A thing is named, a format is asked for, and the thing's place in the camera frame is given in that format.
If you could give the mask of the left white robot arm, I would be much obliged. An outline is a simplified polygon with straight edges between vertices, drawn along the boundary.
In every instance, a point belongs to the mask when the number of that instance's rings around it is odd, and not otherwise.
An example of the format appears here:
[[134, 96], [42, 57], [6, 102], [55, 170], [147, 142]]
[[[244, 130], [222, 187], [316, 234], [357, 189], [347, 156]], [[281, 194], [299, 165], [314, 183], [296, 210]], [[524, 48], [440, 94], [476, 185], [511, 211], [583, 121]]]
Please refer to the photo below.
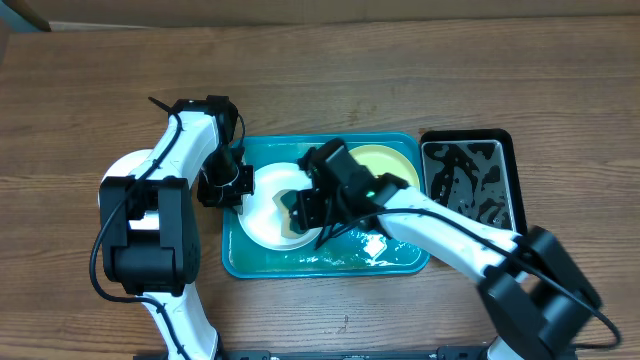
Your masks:
[[102, 298], [149, 311], [164, 358], [224, 359], [195, 285], [201, 242], [193, 203], [233, 208], [253, 193], [254, 169], [243, 161], [243, 141], [233, 139], [245, 122], [226, 96], [155, 104], [168, 115], [163, 136], [118, 159], [101, 180], [90, 281]]

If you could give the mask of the white plate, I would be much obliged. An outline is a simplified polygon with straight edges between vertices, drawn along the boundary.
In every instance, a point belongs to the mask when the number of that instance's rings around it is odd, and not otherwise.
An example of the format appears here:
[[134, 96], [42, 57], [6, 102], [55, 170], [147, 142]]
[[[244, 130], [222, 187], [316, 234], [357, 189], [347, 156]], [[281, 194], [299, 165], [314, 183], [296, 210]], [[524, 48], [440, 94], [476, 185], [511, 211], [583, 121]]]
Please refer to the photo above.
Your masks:
[[[146, 160], [151, 152], [151, 149], [142, 149], [121, 157], [109, 167], [103, 178], [128, 176]], [[146, 212], [141, 220], [130, 220], [129, 226], [132, 230], [158, 230], [159, 215], [156, 211]]]
[[258, 245], [276, 251], [289, 251], [315, 240], [320, 228], [307, 231], [301, 238], [287, 239], [281, 235], [282, 219], [272, 197], [284, 189], [305, 190], [311, 179], [295, 163], [279, 162], [261, 167], [254, 173], [254, 194], [244, 195], [240, 225]]

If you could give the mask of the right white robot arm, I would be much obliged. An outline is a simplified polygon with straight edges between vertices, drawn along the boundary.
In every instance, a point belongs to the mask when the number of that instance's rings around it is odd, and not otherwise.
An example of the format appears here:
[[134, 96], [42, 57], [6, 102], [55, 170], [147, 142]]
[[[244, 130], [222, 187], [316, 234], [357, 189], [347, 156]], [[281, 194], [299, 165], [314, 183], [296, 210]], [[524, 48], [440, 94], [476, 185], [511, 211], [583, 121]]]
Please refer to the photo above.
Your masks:
[[521, 235], [481, 224], [390, 174], [289, 190], [281, 201], [294, 232], [330, 228], [337, 237], [353, 228], [375, 230], [471, 279], [497, 332], [481, 359], [572, 359], [574, 338], [600, 314], [599, 295], [543, 228]]

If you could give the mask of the yellow green sponge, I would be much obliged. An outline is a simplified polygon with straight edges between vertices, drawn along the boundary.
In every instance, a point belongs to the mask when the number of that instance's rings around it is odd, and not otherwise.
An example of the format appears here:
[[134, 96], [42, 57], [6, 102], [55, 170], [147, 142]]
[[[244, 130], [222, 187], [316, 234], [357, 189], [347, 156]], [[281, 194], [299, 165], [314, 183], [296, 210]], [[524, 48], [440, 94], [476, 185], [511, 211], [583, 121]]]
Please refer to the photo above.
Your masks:
[[281, 235], [287, 239], [298, 239], [307, 233], [297, 222], [297, 190], [284, 189], [277, 192], [272, 200], [282, 219]]

